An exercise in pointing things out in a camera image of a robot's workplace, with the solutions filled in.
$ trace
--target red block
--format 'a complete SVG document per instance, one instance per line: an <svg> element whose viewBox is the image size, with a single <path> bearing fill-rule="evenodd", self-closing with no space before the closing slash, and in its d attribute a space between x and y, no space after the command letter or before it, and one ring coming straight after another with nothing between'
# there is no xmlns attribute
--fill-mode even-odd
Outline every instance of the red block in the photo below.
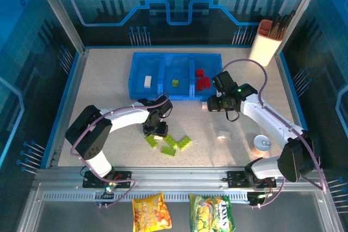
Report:
<svg viewBox="0 0 348 232"><path fill-rule="evenodd" d="M204 77L204 70L203 69L197 69L196 70L196 77Z"/></svg>
<svg viewBox="0 0 348 232"><path fill-rule="evenodd" d="M204 88L205 89L208 89L208 88L211 87L209 77L204 77L203 78L203 82L204 82Z"/></svg>
<svg viewBox="0 0 348 232"><path fill-rule="evenodd" d="M203 79L197 79L196 90L203 91Z"/></svg>

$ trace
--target gray floor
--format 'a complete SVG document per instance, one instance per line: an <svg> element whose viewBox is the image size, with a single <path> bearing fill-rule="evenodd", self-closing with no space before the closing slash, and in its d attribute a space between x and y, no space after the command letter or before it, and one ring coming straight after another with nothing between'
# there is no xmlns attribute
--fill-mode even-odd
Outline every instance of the gray floor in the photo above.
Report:
<svg viewBox="0 0 348 232"><path fill-rule="evenodd" d="M167 203L172 229L189 232L189 203ZM283 192L262 211L244 204L232 204L235 232L261 231L325 231L314 194ZM114 231L133 229L131 203L119 203L109 209L99 209L94 203L44 202L36 232Z"/></svg>
<svg viewBox="0 0 348 232"><path fill-rule="evenodd" d="M134 52L186 52L220 53L222 64L247 58L248 48L166 48L166 49L92 49L87 59L85 71L79 87L70 123L88 105L99 109L118 108L134 101L129 99L128 77ZM238 83L249 83L257 90L264 82L260 68L253 63L240 62L228 68L232 78ZM274 59L266 67L268 84L263 97L276 110L292 121L290 107ZM265 134L250 118L241 115L236 122L228 122L224 113L202 110L200 102L173 101L173 112L166 119L169 134L176 140L186 135L192 144L175 157L160 153L165 145L159 143L152 149L144 140L141 125L128 126L112 132L103 151L113 166L245 166L257 158L250 151L254 137ZM218 140L216 132L228 130L232 139ZM265 157L280 155L275 141ZM81 161L70 156L71 145L65 140L59 166L82 166Z"/></svg>

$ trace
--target green block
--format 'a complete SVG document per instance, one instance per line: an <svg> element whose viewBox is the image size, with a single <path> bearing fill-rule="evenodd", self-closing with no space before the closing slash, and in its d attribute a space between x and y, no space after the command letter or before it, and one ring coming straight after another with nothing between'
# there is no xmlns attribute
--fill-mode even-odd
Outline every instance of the green block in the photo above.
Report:
<svg viewBox="0 0 348 232"><path fill-rule="evenodd" d="M167 135L167 137L163 137L163 140L172 148L174 149L175 146L177 146L176 140L173 139L172 136Z"/></svg>
<svg viewBox="0 0 348 232"><path fill-rule="evenodd" d="M152 136L145 137L145 140L147 141L148 144L150 144L150 146L153 149L155 149L158 145L157 141Z"/></svg>
<svg viewBox="0 0 348 232"><path fill-rule="evenodd" d="M172 80L172 86L178 87L179 86L179 80L173 79Z"/></svg>
<svg viewBox="0 0 348 232"><path fill-rule="evenodd" d="M176 153L176 150L172 149L172 148L169 148L169 147L163 146L162 149L161 149L161 153L174 157L175 153Z"/></svg>
<svg viewBox="0 0 348 232"><path fill-rule="evenodd" d="M177 146L179 149L182 150L190 143L191 143L191 139L186 136L185 138L183 138L181 141L178 142Z"/></svg>

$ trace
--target chip bag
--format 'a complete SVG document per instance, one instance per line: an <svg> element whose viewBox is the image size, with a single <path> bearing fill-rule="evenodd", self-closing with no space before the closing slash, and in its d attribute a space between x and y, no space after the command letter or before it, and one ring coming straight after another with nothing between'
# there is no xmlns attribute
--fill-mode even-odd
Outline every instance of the chip bag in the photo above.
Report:
<svg viewBox="0 0 348 232"><path fill-rule="evenodd" d="M132 199L134 224L133 232L151 232L172 228L163 193L144 198Z"/></svg>
<svg viewBox="0 0 348 232"><path fill-rule="evenodd" d="M191 232L233 232L235 230L228 196L190 195Z"/></svg>

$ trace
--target robotic arm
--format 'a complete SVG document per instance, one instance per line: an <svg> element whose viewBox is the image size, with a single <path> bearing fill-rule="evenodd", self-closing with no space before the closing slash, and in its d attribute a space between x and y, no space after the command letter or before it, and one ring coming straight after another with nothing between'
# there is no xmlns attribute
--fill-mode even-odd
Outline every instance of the robotic arm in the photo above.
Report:
<svg viewBox="0 0 348 232"><path fill-rule="evenodd" d="M246 168L252 175L260 180L268 177L285 177L292 182L297 182L314 169L308 151L299 137L292 132L292 129L296 130L305 138L313 152L316 152L316 150L314 151L312 139L306 134L305 130L284 118L261 98L262 106L257 91L249 84L238 86L228 72L225 71L215 76L213 83L221 96L210 96L208 98L209 111L225 111L227 118L229 111L242 112L266 130L283 150L280 156L257 159L250 163ZM290 128L265 110L265 106L274 112L278 118L287 122Z"/></svg>
<svg viewBox="0 0 348 232"><path fill-rule="evenodd" d="M138 123L142 124L145 136L158 135L166 137L168 125L162 119L167 117L165 114L168 111L172 110L172 103L168 100L161 106L147 108L148 106L154 107L154 105L163 103L165 100L165 96L161 96L155 101L140 99L122 111L103 118L95 125L94 129L83 137L76 146L76 151L99 177L114 179L114 169L102 151L109 133ZM67 130L66 139L73 145L95 119L110 111L113 110L98 110L94 105L87 106Z"/></svg>

